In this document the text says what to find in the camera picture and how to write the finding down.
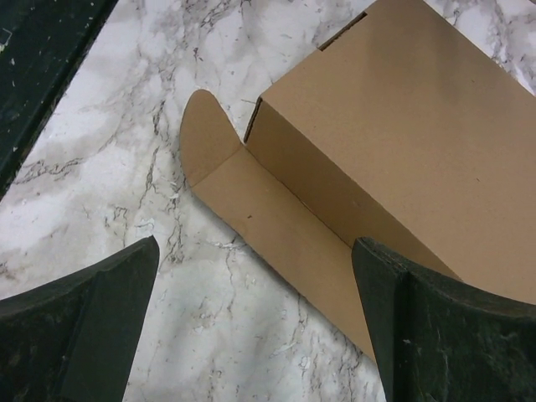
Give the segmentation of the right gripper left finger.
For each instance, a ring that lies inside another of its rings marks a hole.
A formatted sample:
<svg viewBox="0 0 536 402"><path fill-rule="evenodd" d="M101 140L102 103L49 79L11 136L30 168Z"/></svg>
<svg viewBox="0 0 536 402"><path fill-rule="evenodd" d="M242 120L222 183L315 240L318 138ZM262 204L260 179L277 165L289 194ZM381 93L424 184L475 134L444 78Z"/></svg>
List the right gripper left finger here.
<svg viewBox="0 0 536 402"><path fill-rule="evenodd" d="M147 237L1 301L3 401L120 401L159 263Z"/></svg>

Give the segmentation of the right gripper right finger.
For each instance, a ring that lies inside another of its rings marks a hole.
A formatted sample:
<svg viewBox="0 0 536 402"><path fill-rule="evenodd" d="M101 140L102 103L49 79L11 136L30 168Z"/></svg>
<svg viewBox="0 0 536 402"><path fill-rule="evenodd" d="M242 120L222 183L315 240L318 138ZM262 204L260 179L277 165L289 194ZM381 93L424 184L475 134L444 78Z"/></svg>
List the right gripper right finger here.
<svg viewBox="0 0 536 402"><path fill-rule="evenodd" d="M362 237L355 280L388 401L533 401L535 307Z"/></svg>

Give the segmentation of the cardboard box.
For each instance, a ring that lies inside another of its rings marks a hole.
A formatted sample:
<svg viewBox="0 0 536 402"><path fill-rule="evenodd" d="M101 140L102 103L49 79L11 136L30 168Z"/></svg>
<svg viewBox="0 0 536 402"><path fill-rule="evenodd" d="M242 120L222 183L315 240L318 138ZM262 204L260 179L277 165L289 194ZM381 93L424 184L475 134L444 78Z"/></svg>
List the cardboard box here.
<svg viewBox="0 0 536 402"><path fill-rule="evenodd" d="M377 1L257 100L244 138L207 90L188 185L367 355L351 247L535 301L535 98L422 1Z"/></svg>

